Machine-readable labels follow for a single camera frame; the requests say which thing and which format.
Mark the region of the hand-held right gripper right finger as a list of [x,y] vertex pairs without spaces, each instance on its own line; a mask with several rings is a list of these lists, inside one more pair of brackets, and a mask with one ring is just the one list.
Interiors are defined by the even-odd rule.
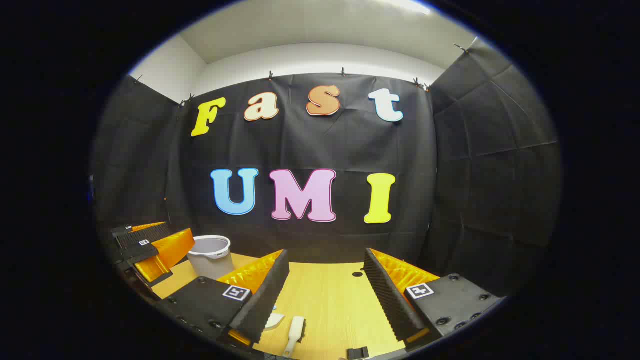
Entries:
[[366,277],[407,350],[457,333],[503,301],[458,273],[434,275],[372,248],[364,254]]

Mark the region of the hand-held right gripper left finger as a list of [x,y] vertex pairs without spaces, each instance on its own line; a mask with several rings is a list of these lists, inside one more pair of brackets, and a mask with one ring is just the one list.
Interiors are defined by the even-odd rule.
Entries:
[[219,279],[199,276],[156,308],[197,337],[250,348],[261,341],[289,274],[289,254],[281,249]]

